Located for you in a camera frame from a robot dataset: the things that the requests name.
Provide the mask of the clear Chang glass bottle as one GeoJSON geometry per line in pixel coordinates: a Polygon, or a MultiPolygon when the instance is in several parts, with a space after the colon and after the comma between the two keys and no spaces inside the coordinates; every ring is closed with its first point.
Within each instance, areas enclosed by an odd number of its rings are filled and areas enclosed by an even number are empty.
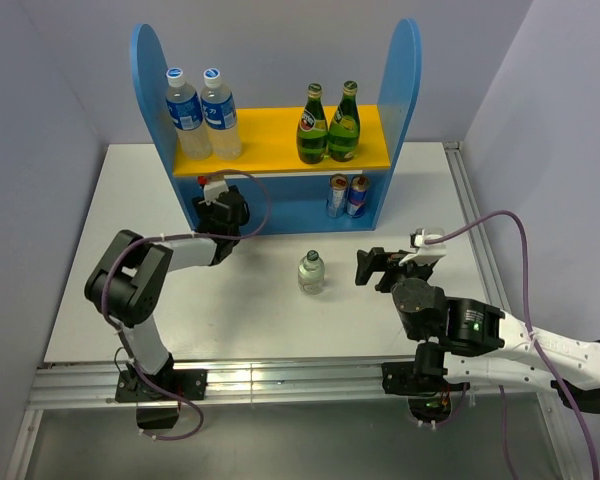
{"type": "Polygon", "coordinates": [[[316,250],[309,250],[298,265],[298,285],[306,294],[322,292],[325,278],[325,264],[316,250]]]}

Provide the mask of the plastic water bottle blue label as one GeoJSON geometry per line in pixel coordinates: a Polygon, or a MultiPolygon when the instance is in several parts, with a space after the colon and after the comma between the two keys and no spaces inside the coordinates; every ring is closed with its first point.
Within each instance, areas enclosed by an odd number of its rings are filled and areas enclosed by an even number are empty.
{"type": "Polygon", "coordinates": [[[242,142],[233,93],[217,68],[206,69],[203,80],[201,105],[213,152],[224,160],[234,160],[242,153],[242,142]]]}

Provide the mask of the green glass bottle red label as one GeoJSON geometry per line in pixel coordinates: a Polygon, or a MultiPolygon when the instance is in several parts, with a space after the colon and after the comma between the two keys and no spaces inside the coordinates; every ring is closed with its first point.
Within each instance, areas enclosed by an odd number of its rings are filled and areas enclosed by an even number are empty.
{"type": "Polygon", "coordinates": [[[311,83],[307,89],[307,102],[296,130],[296,147],[302,162],[320,163],[326,155],[328,128],[321,103],[322,86],[311,83]]]}

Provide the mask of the green Perrier glass bottle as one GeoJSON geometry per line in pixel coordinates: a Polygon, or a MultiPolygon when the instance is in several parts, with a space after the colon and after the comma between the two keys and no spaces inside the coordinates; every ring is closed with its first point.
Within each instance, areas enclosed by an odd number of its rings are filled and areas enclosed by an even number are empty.
{"type": "Polygon", "coordinates": [[[341,100],[330,122],[328,133],[328,151],[330,157],[338,162],[353,159],[360,138],[360,118],[356,103],[358,85],[347,80],[343,85],[341,100]]]}

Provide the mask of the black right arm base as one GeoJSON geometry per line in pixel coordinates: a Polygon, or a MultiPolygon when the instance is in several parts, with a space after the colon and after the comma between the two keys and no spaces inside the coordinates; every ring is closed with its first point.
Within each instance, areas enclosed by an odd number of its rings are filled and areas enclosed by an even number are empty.
{"type": "Polygon", "coordinates": [[[414,361],[383,362],[381,372],[384,393],[407,399],[409,420],[419,429],[436,431],[448,424],[465,405],[470,389],[469,383],[419,376],[414,361]]]}

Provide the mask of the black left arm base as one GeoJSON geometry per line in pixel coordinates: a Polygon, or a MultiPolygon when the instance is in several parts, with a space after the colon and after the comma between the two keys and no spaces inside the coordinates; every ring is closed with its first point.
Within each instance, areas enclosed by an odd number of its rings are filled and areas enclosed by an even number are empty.
{"type": "Polygon", "coordinates": [[[149,376],[129,367],[119,373],[114,401],[136,406],[136,425],[141,434],[161,441],[181,440],[202,429],[205,417],[197,402],[205,397],[207,380],[205,369],[167,369],[157,376],[149,376]],[[167,434],[186,408],[197,414],[193,430],[167,434]]]}

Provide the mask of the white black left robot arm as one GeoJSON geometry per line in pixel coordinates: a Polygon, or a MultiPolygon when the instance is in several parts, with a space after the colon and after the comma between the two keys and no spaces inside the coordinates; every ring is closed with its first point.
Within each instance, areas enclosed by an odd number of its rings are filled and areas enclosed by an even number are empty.
{"type": "Polygon", "coordinates": [[[166,276],[189,267],[220,264],[239,243],[250,220],[246,200],[224,181],[193,199],[199,222],[190,234],[151,240],[121,230],[86,281],[84,295],[114,327],[139,388],[152,399],[175,392],[173,356],[161,340],[153,312],[166,276]]]}

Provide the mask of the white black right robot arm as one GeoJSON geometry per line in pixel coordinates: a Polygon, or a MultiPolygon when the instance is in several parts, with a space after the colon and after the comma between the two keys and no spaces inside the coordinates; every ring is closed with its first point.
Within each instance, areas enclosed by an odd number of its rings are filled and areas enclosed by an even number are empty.
{"type": "Polygon", "coordinates": [[[413,360],[382,364],[385,393],[426,396],[489,385],[555,390],[566,407],[600,414],[600,340],[529,330],[496,306],[447,296],[428,282],[440,258],[420,249],[357,253],[356,285],[380,273],[376,291],[391,296],[417,344],[413,360]]]}

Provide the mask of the blue and yellow shelf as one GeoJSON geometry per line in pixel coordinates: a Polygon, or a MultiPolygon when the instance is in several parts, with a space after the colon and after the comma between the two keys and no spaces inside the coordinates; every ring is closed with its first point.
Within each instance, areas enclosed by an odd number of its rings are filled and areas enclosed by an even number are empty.
{"type": "Polygon", "coordinates": [[[316,165],[303,163],[296,150],[296,127],[302,109],[242,108],[237,113],[243,150],[224,161],[186,157],[168,113],[167,63],[156,32],[148,24],[135,26],[130,41],[132,82],[137,103],[189,226],[198,217],[193,198],[201,195],[200,176],[224,169],[247,172],[236,185],[251,210],[249,226],[266,223],[266,234],[371,231],[376,228],[400,150],[415,110],[422,67],[420,29],[411,18],[398,22],[393,32],[378,101],[358,108],[361,138],[349,162],[330,158],[316,165]],[[329,178],[335,173],[359,172],[370,180],[363,213],[338,218],[326,210],[329,178]]]}

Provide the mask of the silver blue energy drink can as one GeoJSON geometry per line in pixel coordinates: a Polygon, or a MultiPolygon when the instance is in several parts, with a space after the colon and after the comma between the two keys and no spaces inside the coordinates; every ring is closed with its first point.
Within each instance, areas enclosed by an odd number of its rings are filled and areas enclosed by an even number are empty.
{"type": "Polygon", "coordinates": [[[349,182],[346,175],[338,173],[329,179],[329,193],[327,196],[326,212],[331,218],[338,218],[344,214],[349,182]]]}

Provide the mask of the blue silver Red Bull can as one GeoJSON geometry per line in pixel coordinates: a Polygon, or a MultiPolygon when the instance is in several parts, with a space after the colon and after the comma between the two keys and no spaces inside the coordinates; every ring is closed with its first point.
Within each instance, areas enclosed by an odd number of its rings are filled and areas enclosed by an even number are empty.
{"type": "Polygon", "coordinates": [[[355,176],[351,180],[346,205],[346,213],[350,217],[359,218],[363,215],[369,188],[370,180],[364,175],[355,176]]]}

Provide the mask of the aluminium front rail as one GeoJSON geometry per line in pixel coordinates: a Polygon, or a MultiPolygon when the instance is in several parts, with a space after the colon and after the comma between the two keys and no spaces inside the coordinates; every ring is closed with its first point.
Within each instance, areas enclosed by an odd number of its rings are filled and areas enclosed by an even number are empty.
{"type": "MultiPolygon", "coordinates": [[[[205,369],[200,407],[236,404],[375,400],[384,397],[381,364],[414,357],[351,357],[254,362],[178,362],[177,369],[205,369]]],[[[119,372],[112,361],[47,364],[37,370],[27,411],[134,408],[114,399],[119,372]]]]}

